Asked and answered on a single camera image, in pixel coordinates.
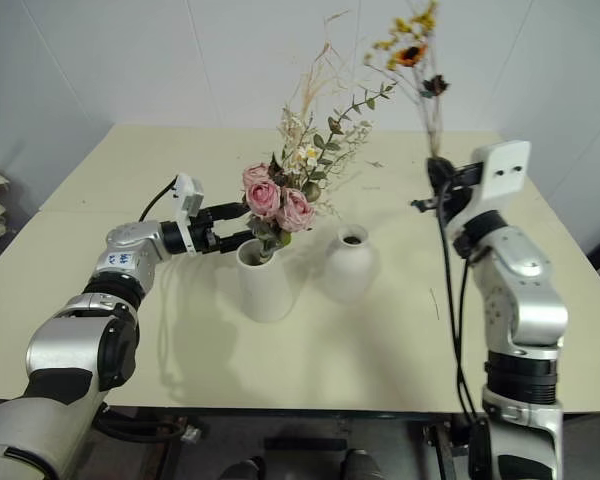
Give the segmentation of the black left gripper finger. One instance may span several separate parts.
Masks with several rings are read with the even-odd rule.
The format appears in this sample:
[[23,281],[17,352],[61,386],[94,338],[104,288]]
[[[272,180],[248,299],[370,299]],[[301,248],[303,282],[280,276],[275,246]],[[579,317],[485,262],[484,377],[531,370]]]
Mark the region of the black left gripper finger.
[[246,205],[240,202],[230,202],[210,208],[213,222],[234,220],[246,214]]
[[227,237],[220,237],[218,240],[218,251],[220,253],[229,253],[236,251],[245,242],[253,240],[255,236],[250,230],[244,230]]

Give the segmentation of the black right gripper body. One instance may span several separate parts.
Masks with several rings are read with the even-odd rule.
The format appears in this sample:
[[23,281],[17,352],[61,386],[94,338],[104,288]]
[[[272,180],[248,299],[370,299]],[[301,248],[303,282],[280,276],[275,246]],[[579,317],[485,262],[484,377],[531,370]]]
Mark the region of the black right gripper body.
[[440,185],[437,196],[443,219],[450,221],[469,203],[472,189],[483,176],[483,163],[456,168],[450,161],[440,162]]

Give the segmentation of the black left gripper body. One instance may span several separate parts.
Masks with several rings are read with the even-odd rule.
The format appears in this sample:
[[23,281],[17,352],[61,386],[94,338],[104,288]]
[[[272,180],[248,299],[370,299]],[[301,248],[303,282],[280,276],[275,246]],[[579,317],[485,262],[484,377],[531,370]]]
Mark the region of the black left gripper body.
[[208,254],[219,250],[220,240],[213,231],[218,214],[218,207],[207,207],[189,217],[188,231],[196,253]]

